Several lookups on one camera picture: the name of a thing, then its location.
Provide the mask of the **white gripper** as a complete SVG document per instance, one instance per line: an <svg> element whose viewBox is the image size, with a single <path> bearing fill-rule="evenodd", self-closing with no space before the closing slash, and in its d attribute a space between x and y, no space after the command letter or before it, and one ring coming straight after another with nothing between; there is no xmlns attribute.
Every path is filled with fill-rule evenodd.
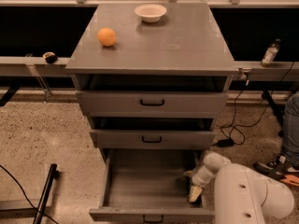
<svg viewBox="0 0 299 224"><path fill-rule="evenodd" d="M192 171L185 171L184 176L190 177L195 186L190 187L188 202L194 203L211 179L215 177L215 173L208 169L205 165L197 166Z"/></svg>

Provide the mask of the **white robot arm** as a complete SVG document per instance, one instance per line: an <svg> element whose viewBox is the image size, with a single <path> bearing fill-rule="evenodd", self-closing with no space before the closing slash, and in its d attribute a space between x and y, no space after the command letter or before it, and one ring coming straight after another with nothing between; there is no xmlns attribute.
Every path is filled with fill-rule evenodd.
<svg viewBox="0 0 299 224"><path fill-rule="evenodd" d="M191 181L189 203L215 179L215 224L265 224L266 217L284 218L294 208L293 194L285 184L216 152L208 151L184 175Z"/></svg>

